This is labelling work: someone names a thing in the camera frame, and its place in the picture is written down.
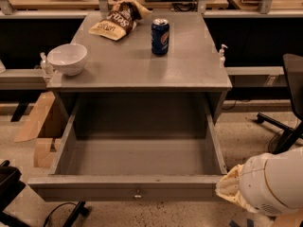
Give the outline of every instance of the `white spray bottle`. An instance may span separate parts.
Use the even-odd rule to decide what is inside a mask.
[[[220,56],[220,68],[224,67],[225,64],[225,56],[224,56],[224,50],[228,48],[225,44],[221,44],[221,49],[219,50],[219,56]]]

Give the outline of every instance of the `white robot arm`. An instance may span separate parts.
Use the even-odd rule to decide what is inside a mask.
[[[237,195],[237,199],[251,206],[247,208],[249,211],[253,209],[266,216],[291,214],[303,208],[303,148],[278,155],[264,153],[251,157],[238,173],[237,178],[233,176],[239,184],[233,184],[237,193],[235,190],[229,193],[224,191],[224,181],[228,180],[225,178],[217,184],[219,196]]]

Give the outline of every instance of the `can lid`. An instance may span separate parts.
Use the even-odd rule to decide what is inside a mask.
[[[165,26],[169,23],[169,21],[167,19],[158,18],[154,19],[153,23],[158,26]]]

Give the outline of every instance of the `cardboard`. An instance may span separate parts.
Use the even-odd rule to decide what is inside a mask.
[[[281,215],[276,217],[272,227],[299,227],[303,221],[303,209],[292,215]]]
[[[50,168],[60,143],[61,139],[38,138],[34,151],[34,167]]]
[[[41,93],[14,142],[28,141],[38,137],[59,138],[65,126],[66,120],[62,116],[54,94]]]

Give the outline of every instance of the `gray tabletop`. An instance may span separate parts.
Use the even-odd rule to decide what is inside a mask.
[[[93,11],[72,43],[83,44],[89,60],[83,71],[68,77],[56,72],[47,87],[62,92],[227,91],[231,82],[201,14],[154,11],[137,28],[115,42],[88,29],[107,14]],[[169,20],[169,52],[152,54],[152,20]]]

